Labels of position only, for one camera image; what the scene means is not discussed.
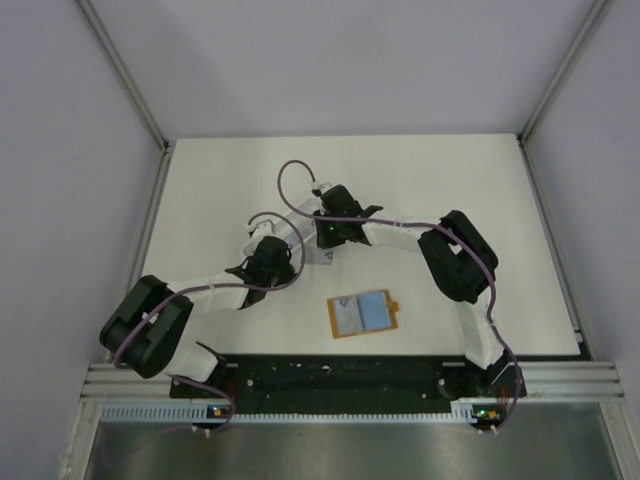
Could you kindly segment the yellow leather card holder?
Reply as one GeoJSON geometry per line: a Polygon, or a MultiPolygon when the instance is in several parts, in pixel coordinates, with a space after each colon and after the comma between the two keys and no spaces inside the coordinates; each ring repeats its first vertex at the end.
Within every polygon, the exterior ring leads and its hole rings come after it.
{"type": "Polygon", "coordinates": [[[365,334],[385,332],[398,328],[397,313],[400,308],[388,290],[368,291],[354,295],[345,295],[327,300],[327,309],[334,339],[349,338],[365,334]],[[333,301],[341,297],[355,296],[358,301],[363,331],[358,334],[341,336],[335,323],[333,301]]]}

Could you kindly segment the silver diamond card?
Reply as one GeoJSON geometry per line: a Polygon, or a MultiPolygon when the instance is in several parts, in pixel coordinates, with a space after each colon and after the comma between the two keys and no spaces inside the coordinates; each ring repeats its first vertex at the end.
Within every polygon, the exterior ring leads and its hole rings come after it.
{"type": "Polygon", "coordinates": [[[334,252],[332,250],[309,247],[306,250],[306,263],[310,265],[331,265],[334,252]]]}

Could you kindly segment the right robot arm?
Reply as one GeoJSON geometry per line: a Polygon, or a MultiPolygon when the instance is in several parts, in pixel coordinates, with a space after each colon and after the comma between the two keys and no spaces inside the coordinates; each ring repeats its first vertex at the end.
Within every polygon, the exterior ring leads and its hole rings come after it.
{"type": "Polygon", "coordinates": [[[461,323],[466,380],[476,394],[487,396],[504,380],[511,350],[497,332],[496,269],[499,260],[469,218],[452,210],[435,225],[418,220],[388,219],[380,206],[363,208],[348,189],[336,185],[313,195],[317,245],[334,248],[347,242],[390,247],[424,259],[436,287],[455,303],[461,323]]]}

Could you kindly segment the silver VIP card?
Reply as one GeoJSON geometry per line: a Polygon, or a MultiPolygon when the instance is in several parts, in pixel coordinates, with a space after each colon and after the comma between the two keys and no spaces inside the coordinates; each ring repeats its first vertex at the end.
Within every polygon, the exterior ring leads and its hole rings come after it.
{"type": "Polygon", "coordinates": [[[363,331],[360,309],[355,296],[338,298],[333,301],[333,305],[339,335],[352,335],[363,331]]]}

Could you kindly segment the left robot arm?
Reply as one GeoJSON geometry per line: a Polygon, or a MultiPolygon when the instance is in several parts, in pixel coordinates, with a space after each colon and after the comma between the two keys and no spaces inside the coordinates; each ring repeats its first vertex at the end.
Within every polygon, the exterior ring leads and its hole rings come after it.
{"type": "Polygon", "coordinates": [[[271,292],[288,288],[306,266],[307,249],[272,235],[263,237],[236,267],[212,277],[169,284],[141,277],[103,326],[99,341],[117,367],[141,378],[163,374],[191,379],[205,396],[226,387],[224,360],[213,348],[182,341],[190,320],[218,311],[244,310],[271,292]]]}

